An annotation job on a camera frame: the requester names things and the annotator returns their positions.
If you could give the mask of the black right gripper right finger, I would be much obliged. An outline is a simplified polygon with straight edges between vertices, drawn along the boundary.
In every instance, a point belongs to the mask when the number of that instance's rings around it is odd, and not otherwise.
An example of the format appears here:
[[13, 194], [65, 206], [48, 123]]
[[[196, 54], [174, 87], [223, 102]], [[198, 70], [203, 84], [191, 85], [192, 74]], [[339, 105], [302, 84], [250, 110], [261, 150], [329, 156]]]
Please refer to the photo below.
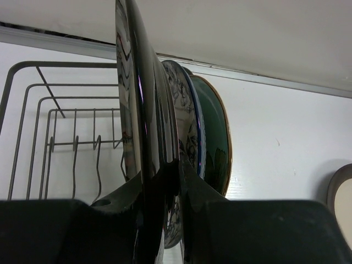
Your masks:
[[197, 175], [186, 155], [180, 156], [179, 182], [183, 262], [210, 263], [213, 250], [208, 206], [227, 199]]

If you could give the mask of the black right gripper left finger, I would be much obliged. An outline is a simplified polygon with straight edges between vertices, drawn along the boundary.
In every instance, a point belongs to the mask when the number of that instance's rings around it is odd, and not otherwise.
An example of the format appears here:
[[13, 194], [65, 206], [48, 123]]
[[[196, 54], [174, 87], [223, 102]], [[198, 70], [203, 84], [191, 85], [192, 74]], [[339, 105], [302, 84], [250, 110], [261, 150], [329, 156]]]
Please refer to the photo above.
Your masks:
[[143, 204], [139, 175], [97, 200], [90, 206], [90, 216], [99, 220], [136, 220]]

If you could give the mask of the green glazed plate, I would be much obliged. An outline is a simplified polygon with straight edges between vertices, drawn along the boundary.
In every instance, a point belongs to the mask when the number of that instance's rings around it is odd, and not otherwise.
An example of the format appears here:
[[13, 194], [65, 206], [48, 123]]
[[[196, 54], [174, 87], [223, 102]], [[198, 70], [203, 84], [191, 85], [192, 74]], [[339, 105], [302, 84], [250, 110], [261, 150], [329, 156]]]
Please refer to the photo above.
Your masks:
[[217, 90], [205, 78], [191, 75], [190, 79], [202, 108], [206, 138], [204, 180], [225, 196], [232, 169], [232, 142], [223, 101]]

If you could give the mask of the blue floral plate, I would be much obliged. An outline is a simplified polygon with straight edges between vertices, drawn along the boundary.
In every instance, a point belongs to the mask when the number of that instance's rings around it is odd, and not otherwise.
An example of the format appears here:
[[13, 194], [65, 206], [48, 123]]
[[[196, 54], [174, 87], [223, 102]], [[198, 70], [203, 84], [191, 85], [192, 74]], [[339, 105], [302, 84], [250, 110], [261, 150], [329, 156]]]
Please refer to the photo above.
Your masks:
[[[164, 60], [162, 65], [169, 81], [173, 98], [179, 149], [201, 179], [205, 177], [206, 136], [199, 97], [190, 75], [177, 62]], [[176, 246], [182, 238], [180, 202], [177, 196], [167, 203], [164, 248]]]

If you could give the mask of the black rimmed patterned plate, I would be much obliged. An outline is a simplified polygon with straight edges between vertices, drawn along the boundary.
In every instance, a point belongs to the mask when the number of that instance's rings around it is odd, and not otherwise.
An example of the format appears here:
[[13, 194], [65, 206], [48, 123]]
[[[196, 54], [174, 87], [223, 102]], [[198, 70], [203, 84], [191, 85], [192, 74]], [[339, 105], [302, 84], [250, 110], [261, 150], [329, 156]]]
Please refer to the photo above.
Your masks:
[[161, 263], [167, 218], [179, 192], [179, 146], [173, 99], [135, 1], [116, 1], [117, 72], [124, 145], [134, 149], [141, 214], [135, 263]]

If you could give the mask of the brown rimmed cream plate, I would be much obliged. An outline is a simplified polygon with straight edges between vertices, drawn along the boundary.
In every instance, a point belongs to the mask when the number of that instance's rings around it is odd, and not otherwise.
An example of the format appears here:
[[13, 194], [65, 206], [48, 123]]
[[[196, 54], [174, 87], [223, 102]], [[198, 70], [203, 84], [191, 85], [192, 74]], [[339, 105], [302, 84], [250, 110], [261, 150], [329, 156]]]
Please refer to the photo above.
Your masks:
[[351, 164], [339, 168], [331, 178], [327, 206], [334, 214], [348, 243], [351, 243]]

